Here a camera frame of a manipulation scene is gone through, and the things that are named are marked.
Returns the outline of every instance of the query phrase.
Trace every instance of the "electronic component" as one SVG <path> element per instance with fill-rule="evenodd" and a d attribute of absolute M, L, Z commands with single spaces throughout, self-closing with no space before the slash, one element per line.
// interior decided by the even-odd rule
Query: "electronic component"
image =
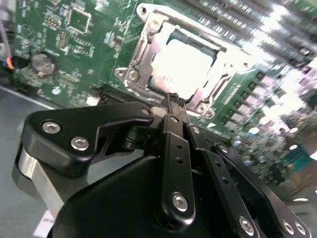
<path fill-rule="evenodd" d="M 259 98 L 256 98 L 247 93 L 243 95 L 243 98 L 244 98 L 244 102 L 252 107 L 256 107 L 262 102 Z"/>
<path fill-rule="evenodd" d="M 248 115 L 250 112 L 253 111 L 251 107 L 242 103 L 236 103 L 236 110 L 243 115 Z"/>
<path fill-rule="evenodd" d="M 155 56 L 153 65 L 157 67 L 154 67 L 149 85 L 165 93 L 177 93 L 188 100 L 207 83 L 212 63 L 211 56 L 173 39 Z"/>
<path fill-rule="evenodd" d="M 57 6 L 60 3 L 60 0 L 51 0 L 52 6 Z"/>
<path fill-rule="evenodd" d="M 264 88 L 262 88 L 259 85 L 252 84 L 249 87 L 252 90 L 253 95 L 256 95 L 256 96 L 262 97 L 262 98 L 268 95 L 268 91 L 266 91 Z"/>
<path fill-rule="evenodd" d="M 269 117 L 269 108 L 266 106 L 260 109 L 255 116 L 261 125 L 266 125 L 271 121 Z"/>
<path fill-rule="evenodd" d="M 61 21 L 56 20 L 55 18 L 51 17 L 50 15 L 46 15 L 44 19 L 44 23 L 53 27 L 59 27 L 61 25 Z"/>
<path fill-rule="evenodd" d="M 56 59 L 46 52 L 32 55 L 31 66 L 39 77 L 49 76 L 57 72 Z"/>
<path fill-rule="evenodd" d="M 224 126 L 225 126 L 226 128 L 228 128 L 229 130 L 235 130 L 235 129 L 238 128 L 238 125 L 237 125 L 236 123 L 232 122 L 232 121 L 227 121 L 227 122 L 224 124 Z"/>
<path fill-rule="evenodd" d="M 234 136 L 234 137 L 231 138 L 230 141 L 231 141 L 231 144 L 233 146 L 238 147 L 238 146 L 242 145 L 242 141 L 241 141 L 241 137 L 240 136 Z"/>
<path fill-rule="evenodd" d="M 284 122 L 289 128 L 289 133 L 295 133 L 298 131 L 298 128 L 295 126 L 295 124 L 290 119 L 286 119 Z"/>
<path fill-rule="evenodd" d="M 177 93 L 188 100 L 187 110 L 210 119 L 197 106 L 207 103 L 208 110 L 237 71 L 254 65 L 251 56 L 169 7 L 142 3 L 137 13 L 145 26 L 129 67 L 117 68 L 115 75 L 157 103 Z"/>
<path fill-rule="evenodd" d="M 259 128 L 257 128 L 256 125 L 254 125 L 253 123 L 249 123 L 246 125 L 246 130 L 249 134 L 251 135 L 256 135 L 258 134 L 258 132 L 260 131 Z"/>
<path fill-rule="evenodd" d="M 236 121 L 238 123 L 241 123 L 245 117 L 239 113 L 233 113 L 231 116 L 230 116 L 230 119 L 233 120 L 233 121 Z"/>
<path fill-rule="evenodd" d="M 100 101 L 100 97 L 98 96 L 88 96 L 87 97 L 87 100 L 86 100 L 86 103 L 89 105 L 89 106 L 97 106 L 99 101 Z"/>
<path fill-rule="evenodd" d="M 256 76 L 259 82 L 267 87 L 276 85 L 276 79 L 265 75 L 263 72 L 259 72 Z"/>
<path fill-rule="evenodd" d="M 286 143 L 286 147 L 289 150 L 295 150 L 298 147 L 295 140 L 293 138 L 291 138 L 290 136 L 285 137 L 285 143 Z"/>
<path fill-rule="evenodd" d="M 78 8 L 73 7 L 68 16 L 67 25 L 71 30 L 74 30 L 80 34 L 86 34 L 88 32 L 91 15 Z"/>

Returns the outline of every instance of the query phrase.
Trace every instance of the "cable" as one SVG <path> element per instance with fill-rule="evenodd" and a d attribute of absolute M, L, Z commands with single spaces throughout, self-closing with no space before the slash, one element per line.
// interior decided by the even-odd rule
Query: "cable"
<path fill-rule="evenodd" d="M 9 69 L 13 70 L 14 69 L 14 66 L 12 64 L 12 58 L 11 57 L 8 57 L 6 58 L 6 64 L 8 66 Z"/>
<path fill-rule="evenodd" d="M 1 20 L 0 20 L 0 35 L 1 35 L 2 41 L 4 43 L 5 49 L 6 49 L 6 56 L 8 58 L 11 58 L 12 53 L 11 53 L 11 49 L 10 49 L 9 39 L 8 39 L 6 30 L 5 30 L 4 24 Z"/>

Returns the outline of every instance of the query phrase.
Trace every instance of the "capacitor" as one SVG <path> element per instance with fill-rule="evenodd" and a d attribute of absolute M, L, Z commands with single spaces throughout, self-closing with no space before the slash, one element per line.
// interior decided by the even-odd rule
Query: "capacitor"
<path fill-rule="evenodd" d="M 258 110 L 258 112 L 256 113 L 255 117 L 259 120 L 259 123 L 261 125 L 266 125 L 266 124 L 268 124 L 271 121 L 270 117 L 268 116 L 268 113 L 265 113 L 265 110 L 261 110 L 261 109 Z"/>
<path fill-rule="evenodd" d="M 246 165 L 246 166 L 251 166 L 254 162 L 251 160 L 251 156 L 250 155 L 245 155 L 243 156 L 242 158 L 242 161 L 243 163 Z"/>
<path fill-rule="evenodd" d="M 245 126 L 247 132 L 251 135 L 256 135 L 258 134 L 258 132 L 260 131 L 259 128 L 257 128 L 256 125 L 254 125 L 253 123 L 249 123 Z"/>
<path fill-rule="evenodd" d="M 295 133 L 298 131 L 298 128 L 295 126 L 295 124 L 290 119 L 286 119 L 284 122 L 289 128 L 289 133 Z"/>
<path fill-rule="evenodd" d="M 231 144 L 236 147 L 241 146 L 242 145 L 241 137 L 239 135 L 232 137 Z"/>
<path fill-rule="evenodd" d="M 279 117 L 279 115 L 282 113 L 281 106 L 277 104 L 273 98 L 270 98 L 266 100 L 265 105 L 269 108 L 270 115 L 273 118 Z"/>
<path fill-rule="evenodd" d="M 295 150 L 298 147 L 295 140 L 293 140 L 290 136 L 285 137 L 285 143 L 289 150 Z"/>

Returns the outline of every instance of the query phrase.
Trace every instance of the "mounting hole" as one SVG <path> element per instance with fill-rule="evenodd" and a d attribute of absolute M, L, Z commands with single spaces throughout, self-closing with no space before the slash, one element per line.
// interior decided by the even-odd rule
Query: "mounting hole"
<path fill-rule="evenodd" d="M 150 114 L 150 112 L 148 110 L 144 109 L 144 108 L 141 109 L 141 112 L 143 114 L 145 114 L 145 115 L 149 115 Z"/>
<path fill-rule="evenodd" d="M 216 164 L 219 168 L 221 167 L 221 163 L 219 163 L 218 161 L 216 161 L 215 164 Z"/>
<path fill-rule="evenodd" d="M 222 177 L 222 181 L 223 181 L 225 184 L 229 184 L 229 181 L 228 181 L 225 177 Z"/>
<path fill-rule="evenodd" d="M 176 161 L 182 165 L 184 163 L 184 161 L 180 158 L 180 157 L 176 157 Z"/>
<path fill-rule="evenodd" d="M 141 14 L 142 14 L 142 15 L 147 14 L 147 9 L 146 9 L 145 7 L 142 7 L 142 8 L 141 8 Z"/>
<path fill-rule="evenodd" d="M 122 77 L 123 76 L 123 72 L 121 70 L 117 71 L 117 74 Z"/>

